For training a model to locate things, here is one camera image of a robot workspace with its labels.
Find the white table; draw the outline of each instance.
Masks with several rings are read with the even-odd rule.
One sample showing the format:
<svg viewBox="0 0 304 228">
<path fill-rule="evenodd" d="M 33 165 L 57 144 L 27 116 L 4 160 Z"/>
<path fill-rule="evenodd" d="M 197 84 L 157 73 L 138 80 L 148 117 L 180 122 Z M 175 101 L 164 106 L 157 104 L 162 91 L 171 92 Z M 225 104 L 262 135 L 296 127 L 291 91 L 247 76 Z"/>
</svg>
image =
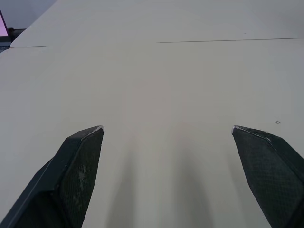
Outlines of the white table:
<svg viewBox="0 0 304 228">
<path fill-rule="evenodd" d="M 83 227 L 269 228 L 230 130 L 304 156 L 304 40 L 156 43 L 120 28 L 0 55 L 0 219 L 66 137 L 102 124 Z"/>
<path fill-rule="evenodd" d="M 300 0 L 58 0 L 12 47 L 303 38 L 303 10 Z"/>
</svg>

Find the monitor screen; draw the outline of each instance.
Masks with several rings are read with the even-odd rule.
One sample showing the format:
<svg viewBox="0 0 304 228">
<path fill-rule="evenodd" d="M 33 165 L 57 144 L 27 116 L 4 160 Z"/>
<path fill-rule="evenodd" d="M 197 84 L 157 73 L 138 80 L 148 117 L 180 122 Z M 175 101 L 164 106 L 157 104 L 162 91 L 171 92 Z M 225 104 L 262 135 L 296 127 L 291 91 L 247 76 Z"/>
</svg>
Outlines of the monitor screen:
<svg viewBox="0 0 304 228">
<path fill-rule="evenodd" d="M 2 17 L 0 16 L 0 37 L 8 36 Z"/>
</svg>

